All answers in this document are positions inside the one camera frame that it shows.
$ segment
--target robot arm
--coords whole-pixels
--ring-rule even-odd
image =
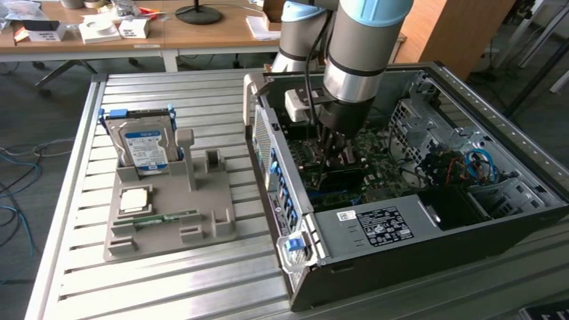
[[[306,56],[325,20],[323,9],[297,3],[319,4],[337,9],[323,76],[325,96],[319,99],[322,102],[317,116],[321,125],[317,130],[321,133],[318,143],[323,157],[329,159],[337,157],[339,152],[346,152],[349,140],[367,118],[381,73],[413,0],[294,2],[287,1],[283,5],[279,53],[273,65],[275,72],[305,69]]]
[[[413,0],[339,0],[323,85],[337,101],[319,112],[322,125],[353,136],[375,97]]]

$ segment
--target red wire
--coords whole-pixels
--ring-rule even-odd
[[[445,183],[445,184],[449,184],[449,183],[450,183],[450,171],[453,170],[453,164],[454,164],[454,162],[455,162],[457,160],[459,160],[459,158],[454,158],[454,159],[450,161],[450,164],[447,165],[446,183]]]

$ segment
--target wooden cabinet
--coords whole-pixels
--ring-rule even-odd
[[[465,79],[514,0],[414,0],[395,63],[441,61]]]

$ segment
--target green circuit board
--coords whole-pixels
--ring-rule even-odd
[[[289,150],[315,212],[399,197],[413,188],[383,151],[385,134],[362,129],[354,141],[354,153],[365,174],[362,184],[355,189],[327,193],[318,192],[314,187],[321,171],[315,139],[289,141]]]

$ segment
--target gray carpet floor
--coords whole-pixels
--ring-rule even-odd
[[[494,40],[494,47],[501,48],[513,26],[501,28]],[[550,39],[539,50],[527,68],[505,73],[497,70],[498,80],[485,85],[473,85],[479,94],[502,108],[514,99],[537,70],[559,46],[558,39]],[[215,55],[209,62],[210,55],[186,57],[185,60],[202,69],[230,69],[233,55]],[[249,54],[239,56],[245,67],[262,67],[270,63],[267,54]],[[139,73],[162,72],[161,58],[139,58],[141,66],[133,67],[126,59],[90,61],[93,68],[101,73]],[[47,70],[35,70],[30,63],[19,63],[17,70],[0,76],[0,146],[6,147],[21,143],[43,143],[53,139],[73,137],[78,124],[86,90],[89,88],[89,74],[81,67],[74,67],[63,76],[57,78],[46,88],[51,90],[51,97],[42,98],[33,88],[34,82],[46,72],[58,66],[59,62],[45,62]],[[0,65],[0,72],[11,69],[14,63]],[[569,165],[569,86],[559,94],[546,91],[554,80],[569,69],[569,57],[559,62],[548,76],[535,88],[523,103],[523,110],[515,120],[525,132],[550,154]],[[58,145],[53,152],[63,150],[69,145]],[[21,161],[34,161],[34,157],[18,157]],[[17,202],[27,218],[30,232],[39,249],[43,247],[51,214],[57,203],[59,186],[65,174],[67,156],[43,158],[41,160],[41,178],[21,193],[15,194]],[[0,161],[0,182],[10,183],[29,167],[13,165]],[[5,198],[0,198],[0,205],[9,205]],[[0,223],[6,215],[0,211]],[[0,227],[0,241],[5,239],[10,227]],[[31,281],[38,267],[38,255],[30,259],[27,240],[21,229],[13,240],[0,247],[0,279],[10,277],[15,284],[0,285],[0,319],[21,319],[25,314]]]

